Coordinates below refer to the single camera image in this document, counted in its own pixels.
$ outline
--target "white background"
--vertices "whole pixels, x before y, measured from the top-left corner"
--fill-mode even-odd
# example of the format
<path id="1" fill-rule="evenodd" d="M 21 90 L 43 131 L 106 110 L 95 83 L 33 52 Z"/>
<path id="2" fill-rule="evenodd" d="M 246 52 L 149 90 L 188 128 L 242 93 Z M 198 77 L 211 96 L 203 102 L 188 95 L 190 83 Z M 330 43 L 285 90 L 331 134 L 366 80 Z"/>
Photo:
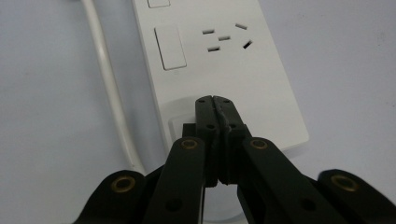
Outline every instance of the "white background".
<path id="1" fill-rule="evenodd" d="M 165 156 L 132 3 L 96 3 L 152 171 Z M 343 169 L 396 203 L 396 1 L 261 6 L 310 133 L 286 155 L 305 175 Z M 0 1 L 0 223 L 71 223 L 128 168 L 81 2 Z"/>

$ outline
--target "power outlet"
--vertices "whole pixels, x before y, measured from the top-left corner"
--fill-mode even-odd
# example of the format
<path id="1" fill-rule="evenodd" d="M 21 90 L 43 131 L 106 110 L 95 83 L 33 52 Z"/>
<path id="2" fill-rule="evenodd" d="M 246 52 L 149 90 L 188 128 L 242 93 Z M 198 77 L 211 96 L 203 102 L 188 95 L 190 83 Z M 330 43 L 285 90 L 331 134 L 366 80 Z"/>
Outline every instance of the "power outlet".
<path id="1" fill-rule="evenodd" d="M 194 122 L 194 102 L 205 95 L 233 100 L 251 133 L 281 149 L 308 140 L 257 0 L 133 2 L 168 148 L 181 136 L 183 123 Z M 205 202 L 230 194 L 218 190 Z M 205 209 L 206 218 L 240 213 L 237 200 L 218 204 Z"/>

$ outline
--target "power cord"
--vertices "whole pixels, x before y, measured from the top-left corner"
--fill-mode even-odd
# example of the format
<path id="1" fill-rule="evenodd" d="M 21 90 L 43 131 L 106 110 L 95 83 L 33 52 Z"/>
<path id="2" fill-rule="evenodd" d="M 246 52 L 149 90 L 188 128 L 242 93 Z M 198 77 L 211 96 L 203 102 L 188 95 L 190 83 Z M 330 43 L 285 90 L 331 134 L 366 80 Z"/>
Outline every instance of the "power cord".
<path id="1" fill-rule="evenodd" d="M 131 136 L 130 130 L 128 129 L 125 113 L 122 109 L 119 90 L 114 77 L 111 61 L 108 56 L 105 35 L 103 34 L 102 25 L 99 21 L 95 5 L 92 0 L 82 0 L 82 3 L 84 5 L 88 22 L 91 27 L 92 38 L 96 48 L 102 78 L 105 82 L 108 101 L 110 102 L 111 111 L 116 124 L 122 149 L 125 152 L 128 161 L 131 163 L 133 170 L 144 175 L 146 172 L 137 154 L 134 140 Z"/>

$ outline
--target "power strip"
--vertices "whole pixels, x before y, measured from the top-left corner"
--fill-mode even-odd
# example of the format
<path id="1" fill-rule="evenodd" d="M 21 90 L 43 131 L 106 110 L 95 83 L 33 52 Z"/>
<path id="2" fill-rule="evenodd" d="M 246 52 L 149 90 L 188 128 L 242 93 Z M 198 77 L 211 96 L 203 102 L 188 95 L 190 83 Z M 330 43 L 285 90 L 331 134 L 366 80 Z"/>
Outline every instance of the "power strip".
<path id="1" fill-rule="evenodd" d="M 182 124 L 194 122 L 195 100 L 205 95 L 233 100 L 250 132 L 281 149 L 308 140 L 257 0 L 133 2 L 168 149 Z M 230 199 L 234 191 L 207 189 L 206 219 L 240 214 L 238 201 Z"/>

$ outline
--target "brass screw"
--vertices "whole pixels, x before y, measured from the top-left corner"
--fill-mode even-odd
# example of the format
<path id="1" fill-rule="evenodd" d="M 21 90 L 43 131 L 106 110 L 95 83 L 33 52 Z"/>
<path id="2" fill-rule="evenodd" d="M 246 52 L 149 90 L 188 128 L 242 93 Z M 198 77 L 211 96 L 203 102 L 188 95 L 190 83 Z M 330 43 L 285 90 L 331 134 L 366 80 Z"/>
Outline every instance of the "brass screw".
<path id="1" fill-rule="evenodd" d="M 266 149 L 268 148 L 268 145 L 266 142 L 262 141 L 262 140 L 258 140 L 258 139 L 254 139 L 250 141 L 250 145 L 254 148 L 257 149 Z"/>
<path id="2" fill-rule="evenodd" d="M 195 140 L 187 139 L 181 142 L 181 146 L 184 149 L 195 149 L 198 146 L 198 143 Z"/>
<path id="3" fill-rule="evenodd" d="M 136 181 L 129 175 L 119 176 L 111 183 L 111 189 L 116 193 L 125 193 L 134 188 Z"/>
<path id="4" fill-rule="evenodd" d="M 332 176 L 331 181 L 338 188 L 349 192 L 354 192 L 359 188 L 358 183 L 344 175 L 334 175 Z"/>

